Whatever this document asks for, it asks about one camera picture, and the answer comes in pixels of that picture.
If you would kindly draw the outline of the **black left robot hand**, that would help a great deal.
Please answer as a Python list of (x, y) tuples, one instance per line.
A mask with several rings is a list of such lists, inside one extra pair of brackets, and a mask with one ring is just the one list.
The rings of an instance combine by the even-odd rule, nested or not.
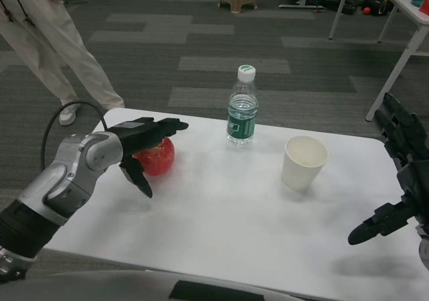
[(151, 186), (143, 175), (144, 168), (133, 155), (158, 146), (165, 137), (171, 137), (188, 126), (189, 124), (177, 118), (154, 121), (153, 117), (141, 117), (116, 124), (105, 131), (114, 133), (119, 138), (123, 149), (119, 167), (125, 177), (147, 197), (152, 198)]

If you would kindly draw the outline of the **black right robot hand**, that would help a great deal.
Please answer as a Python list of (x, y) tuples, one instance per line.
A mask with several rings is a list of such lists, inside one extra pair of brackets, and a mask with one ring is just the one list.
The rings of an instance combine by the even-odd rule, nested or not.
[(419, 236), (428, 236), (428, 134), (417, 114), (409, 113), (392, 94), (383, 96), (382, 106), (384, 110), (376, 110), (374, 118), (386, 151), (400, 165), (397, 179), (404, 194), (399, 203), (382, 205), (355, 228), (348, 237), (350, 245), (387, 236), (413, 217), (419, 223)]

